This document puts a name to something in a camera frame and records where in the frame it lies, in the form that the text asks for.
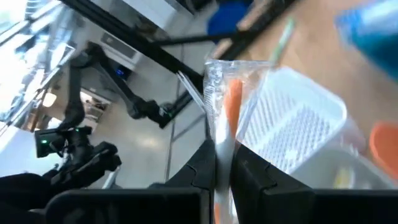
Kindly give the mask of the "green toothbrush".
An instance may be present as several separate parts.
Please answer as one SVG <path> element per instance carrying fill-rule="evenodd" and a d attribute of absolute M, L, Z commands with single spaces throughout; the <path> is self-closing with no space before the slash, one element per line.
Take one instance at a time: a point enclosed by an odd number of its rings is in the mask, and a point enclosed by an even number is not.
<path fill-rule="evenodd" d="M 269 58 L 269 62 L 271 63 L 271 65 L 273 67 L 275 67 L 280 59 L 282 58 L 282 53 L 285 49 L 285 47 L 287 46 L 293 31 L 295 29 L 295 19 L 293 19 L 292 17 L 287 21 L 283 33 L 277 43 L 276 48 L 273 50 L 273 52 L 271 53 L 271 56 Z"/>

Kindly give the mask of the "orange toothbrush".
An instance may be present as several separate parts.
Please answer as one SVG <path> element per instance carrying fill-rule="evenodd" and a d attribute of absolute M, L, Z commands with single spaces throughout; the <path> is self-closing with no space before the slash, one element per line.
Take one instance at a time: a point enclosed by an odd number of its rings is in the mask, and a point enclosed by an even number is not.
<path fill-rule="evenodd" d="M 229 208 L 230 175 L 238 145 L 236 133 L 241 104 L 272 66 L 272 62 L 261 60 L 209 59 L 205 62 L 204 106 L 216 152 L 215 224 L 233 223 Z"/>

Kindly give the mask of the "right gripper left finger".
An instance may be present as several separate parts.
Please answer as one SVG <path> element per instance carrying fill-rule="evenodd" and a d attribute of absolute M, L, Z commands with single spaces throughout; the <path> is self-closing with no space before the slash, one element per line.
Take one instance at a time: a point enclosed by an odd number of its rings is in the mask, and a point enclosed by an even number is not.
<path fill-rule="evenodd" d="M 215 145 L 207 139 L 164 184 L 56 196 L 45 208 L 46 224 L 212 224 L 215 164 Z"/>

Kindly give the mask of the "teal plastic basket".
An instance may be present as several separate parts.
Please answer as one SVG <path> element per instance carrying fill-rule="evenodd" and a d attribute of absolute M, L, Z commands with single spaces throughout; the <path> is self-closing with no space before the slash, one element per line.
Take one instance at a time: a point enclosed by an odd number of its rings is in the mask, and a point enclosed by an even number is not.
<path fill-rule="evenodd" d="M 398 0 L 373 0 L 335 17 L 341 39 L 398 82 Z"/>

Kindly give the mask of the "white perforated plastic basket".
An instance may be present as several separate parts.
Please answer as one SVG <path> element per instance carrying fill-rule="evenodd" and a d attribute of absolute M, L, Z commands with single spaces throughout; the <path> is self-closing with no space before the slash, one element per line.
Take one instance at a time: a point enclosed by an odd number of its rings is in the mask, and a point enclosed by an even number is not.
<path fill-rule="evenodd" d="M 291 173 L 338 133 L 344 101 L 288 67 L 266 72 L 244 107 L 241 142 Z"/>

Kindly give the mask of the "orange plastic basket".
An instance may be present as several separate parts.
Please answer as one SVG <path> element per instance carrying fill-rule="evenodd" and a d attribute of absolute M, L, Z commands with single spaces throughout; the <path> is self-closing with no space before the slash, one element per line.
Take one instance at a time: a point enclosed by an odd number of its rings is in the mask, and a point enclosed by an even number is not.
<path fill-rule="evenodd" d="M 370 133 L 369 147 L 375 163 L 398 180 L 398 123 L 376 123 Z"/>

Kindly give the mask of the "white appliance box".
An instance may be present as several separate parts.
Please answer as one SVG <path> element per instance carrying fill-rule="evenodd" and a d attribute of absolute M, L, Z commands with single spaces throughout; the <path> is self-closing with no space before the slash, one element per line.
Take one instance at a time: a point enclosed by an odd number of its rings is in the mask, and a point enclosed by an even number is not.
<path fill-rule="evenodd" d="M 99 44 L 105 54 L 124 67 L 134 70 L 142 54 L 108 32 L 103 32 Z"/>

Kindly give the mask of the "blue round object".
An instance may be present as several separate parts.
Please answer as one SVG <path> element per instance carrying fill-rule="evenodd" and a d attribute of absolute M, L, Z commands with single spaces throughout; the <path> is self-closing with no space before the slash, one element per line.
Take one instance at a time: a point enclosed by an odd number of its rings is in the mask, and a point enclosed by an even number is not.
<path fill-rule="evenodd" d="M 209 18 L 208 35 L 229 34 L 238 31 L 237 23 L 250 11 L 254 0 L 217 0 L 218 9 Z"/>

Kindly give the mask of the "black aluminium table frame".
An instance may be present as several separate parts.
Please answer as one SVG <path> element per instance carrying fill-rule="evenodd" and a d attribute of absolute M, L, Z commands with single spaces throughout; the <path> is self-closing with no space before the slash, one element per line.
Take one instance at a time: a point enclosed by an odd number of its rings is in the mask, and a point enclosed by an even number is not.
<path fill-rule="evenodd" d="M 256 8 L 260 10 L 260 13 L 247 30 L 232 34 L 184 37 L 175 40 L 150 42 L 90 0 L 61 0 L 66 6 L 100 26 L 102 29 L 124 42 L 127 46 L 136 49 L 146 57 L 157 62 L 170 72 L 182 72 L 193 83 L 194 89 L 198 90 L 200 93 L 203 92 L 203 76 L 163 50 L 163 46 L 230 38 L 232 44 L 216 58 L 221 60 L 234 60 L 296 1 L 298 0 L 271 0 L 263 7 L 257 5 Z M 110 68 L 108 59 L 99 45 L 91 43 L 89 53 L 98 61 L 99 67 L 106 71 L 104 77 L 108 79 L 111 86 L 115 88 L 117 93 L 123 98 L 128 114 L 133 119 L 149 118 L 157 123 L 160 128 L 164 128 L 192 101 L 192 96 L 187 91 L 184 92 L 169 109 L 163 109 L 155 101 L 145 101 L 135 95 L 129 87 L 116 76 Z"/>

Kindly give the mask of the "grey plastic basket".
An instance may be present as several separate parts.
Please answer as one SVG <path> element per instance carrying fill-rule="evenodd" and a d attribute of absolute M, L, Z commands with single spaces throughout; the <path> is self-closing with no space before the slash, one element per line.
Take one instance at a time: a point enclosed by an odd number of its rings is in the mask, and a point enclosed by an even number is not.
<path fill-rule="evenodd" d="M 342 133 L 310 155 L 290 175 L 313 189 L 398 189 L 390 178 L 365 157 L 366 139 L 348 118 Z"/>

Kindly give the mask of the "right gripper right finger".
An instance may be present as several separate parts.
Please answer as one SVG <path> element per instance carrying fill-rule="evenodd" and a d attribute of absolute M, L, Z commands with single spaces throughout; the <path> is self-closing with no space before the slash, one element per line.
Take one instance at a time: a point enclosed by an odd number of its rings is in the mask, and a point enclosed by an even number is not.
<path fill-rule="evenodd" d="M 231 175 L 239 224 L 398 224 L 398 190 L 313 189 L 246 146 Z"/>

